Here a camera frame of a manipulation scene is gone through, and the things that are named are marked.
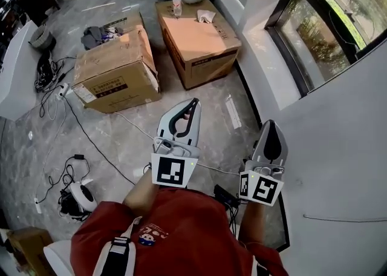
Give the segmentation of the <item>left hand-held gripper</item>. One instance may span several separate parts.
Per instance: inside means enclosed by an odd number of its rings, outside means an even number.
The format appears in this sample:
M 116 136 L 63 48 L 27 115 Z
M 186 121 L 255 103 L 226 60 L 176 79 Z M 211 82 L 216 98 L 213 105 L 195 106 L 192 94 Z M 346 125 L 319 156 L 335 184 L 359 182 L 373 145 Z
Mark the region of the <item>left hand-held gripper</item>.
M 182 130 L 177 130 L 183 119 Z M 162 115 L 151 154 L 152 182 L 155 185 L 185 188 L 198 163 L 197 148 L 201 104 L 196 97 L 176 104 Z

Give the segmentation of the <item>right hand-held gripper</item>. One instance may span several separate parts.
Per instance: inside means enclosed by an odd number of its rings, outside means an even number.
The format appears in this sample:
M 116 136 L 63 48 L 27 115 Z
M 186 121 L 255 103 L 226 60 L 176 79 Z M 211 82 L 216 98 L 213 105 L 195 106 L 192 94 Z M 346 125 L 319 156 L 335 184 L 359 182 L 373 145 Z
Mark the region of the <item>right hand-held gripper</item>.
M 254 146 L 252 160 L 246 161 L 240 173 L 239 198 L 273 206 L 284 185 L 287 156 L 288 146 L 281 129 L 274 120 L 267 120 Z

